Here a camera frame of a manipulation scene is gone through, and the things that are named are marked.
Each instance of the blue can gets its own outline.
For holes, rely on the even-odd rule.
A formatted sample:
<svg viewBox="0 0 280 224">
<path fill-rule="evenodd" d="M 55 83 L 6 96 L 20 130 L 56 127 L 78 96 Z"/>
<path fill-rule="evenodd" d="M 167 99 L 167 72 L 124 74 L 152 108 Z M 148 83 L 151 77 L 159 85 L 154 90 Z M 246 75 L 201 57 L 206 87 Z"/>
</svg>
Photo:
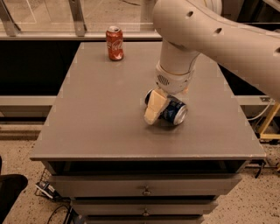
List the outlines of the blue can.
<svg viewBox="0 0 280 224">
<path fill-rule="evenodd" d="M 145 97 L 146 105 L 149 103 L 151 91 L 152 90 L 150 90 Z M 172 95 L 168 95 L 168 99 L 170 102 L 166 109 L 160 114 L 159 118 L 165 119 L 167 122 L 172 123 L 173 125 L 181 124 L 186 116 L 186 105 L 181 100 Z"/>
</svg>

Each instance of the drawer handle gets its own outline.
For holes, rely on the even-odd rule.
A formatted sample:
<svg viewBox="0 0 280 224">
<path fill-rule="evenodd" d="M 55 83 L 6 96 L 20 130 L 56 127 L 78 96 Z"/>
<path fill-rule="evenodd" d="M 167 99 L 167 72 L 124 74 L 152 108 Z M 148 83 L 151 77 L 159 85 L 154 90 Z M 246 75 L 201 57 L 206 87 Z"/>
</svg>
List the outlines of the drawer handle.
<svg viewBox="0 0 280 224">
<path fill-rule="evenodd" d="M 151 195 L 151 192 L 149 191 L 148 186 L 145 187 L 145 190 L 143 191 L 142 195 L 143 196 L 150 196 Z"/>
<path fill-rule="evenodd" d="M 147 208 L 145 208 L 145 210 L 143 211 L 142 216 L 144 216 L 144 217 L 150 216 L 150 214 L 149 214 L 148 211 L 147 211 Z"/>
</svg>

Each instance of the gray tabletop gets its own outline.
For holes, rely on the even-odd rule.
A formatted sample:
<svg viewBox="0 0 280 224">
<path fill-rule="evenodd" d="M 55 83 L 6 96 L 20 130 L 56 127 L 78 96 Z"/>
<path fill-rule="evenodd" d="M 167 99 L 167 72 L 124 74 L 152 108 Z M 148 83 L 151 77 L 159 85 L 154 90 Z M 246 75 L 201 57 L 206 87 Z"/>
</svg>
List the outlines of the gray tabletop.
<svg viewBox="0 0 280 224">
<path fill-rule="evenodd" d="M 217 64 L 200 55 L 177 127 L 144 121 L 159 42 L 126 42 L 122 61 L 82 43 L 38 138 L 32 160 L 232 160 L 264 158 Z"/>
</svg>

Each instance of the soda can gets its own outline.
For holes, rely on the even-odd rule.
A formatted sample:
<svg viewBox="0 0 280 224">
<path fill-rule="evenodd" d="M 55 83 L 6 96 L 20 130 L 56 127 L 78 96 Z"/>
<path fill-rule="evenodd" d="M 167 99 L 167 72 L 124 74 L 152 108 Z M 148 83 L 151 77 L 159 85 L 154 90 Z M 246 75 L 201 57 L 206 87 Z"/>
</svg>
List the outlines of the soda can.
<svg viewBox="0 0 280 224">
<path fill-rule="evenodd" d="M 108 48 L 108 57 L 111 60 L 123 59 L 123 32 L 114 25 L 111 25 L 106 31 L 106 41 Z"/>
<path fill-rule="evenodd" d="M 145 97 L 146 105 L 149 103 L 151 91 L 152 90 L 150 90 Z M 160 114 L 159 118 L 165 119 L 167 122 L 172 123 L 173 125 L 181 124 L 186 116 L 186 105 L 175 96 L 168 95 L 167 97 L 170 102 L 166 109 Z"/>
</svg>

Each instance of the table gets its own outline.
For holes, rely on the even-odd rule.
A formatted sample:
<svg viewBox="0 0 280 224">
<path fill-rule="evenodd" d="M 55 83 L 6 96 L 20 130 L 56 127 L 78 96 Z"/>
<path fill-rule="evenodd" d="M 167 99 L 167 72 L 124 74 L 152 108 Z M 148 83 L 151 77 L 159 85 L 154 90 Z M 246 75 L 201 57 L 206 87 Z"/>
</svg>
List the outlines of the table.
<svg viewBox="0 0 280 224">
<path fill-rule="evenodd" d="M 87 223 L 201 223 L 265 153 L 217 64 L 196 63 L 179 126 L 144 121 L 156 87 L 160 42 L 125 42 L 110 61 L 104 42 L 82 43 L 31 160 Z"/>
</svg>

